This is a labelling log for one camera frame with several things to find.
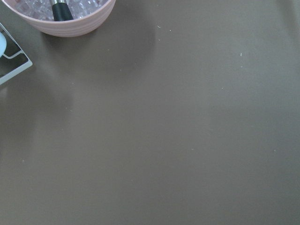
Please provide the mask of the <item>pink bowl with ice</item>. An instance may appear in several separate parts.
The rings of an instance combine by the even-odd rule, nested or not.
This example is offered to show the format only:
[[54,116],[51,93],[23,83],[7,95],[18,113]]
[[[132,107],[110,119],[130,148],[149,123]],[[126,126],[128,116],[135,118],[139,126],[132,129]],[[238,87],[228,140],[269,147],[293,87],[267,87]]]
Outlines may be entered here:
[[15,0],[4,0],[3,4],[38,31],[56,37],[69,38],[88,34],[101,26],[112,12],[115,2],[108,0],[101,8],[83,18],[62,22],[43,21],[23,15],[16,10],[17,1]]

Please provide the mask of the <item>white plastic cup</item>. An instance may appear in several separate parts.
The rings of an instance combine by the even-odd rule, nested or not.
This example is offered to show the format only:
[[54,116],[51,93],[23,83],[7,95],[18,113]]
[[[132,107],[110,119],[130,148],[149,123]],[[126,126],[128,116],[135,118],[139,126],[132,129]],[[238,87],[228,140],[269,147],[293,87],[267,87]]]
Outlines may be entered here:
[[7,47],[6,38],[2,33],[0,33],[0,57],[3,56],[3,54],[6,50],[6,47]]

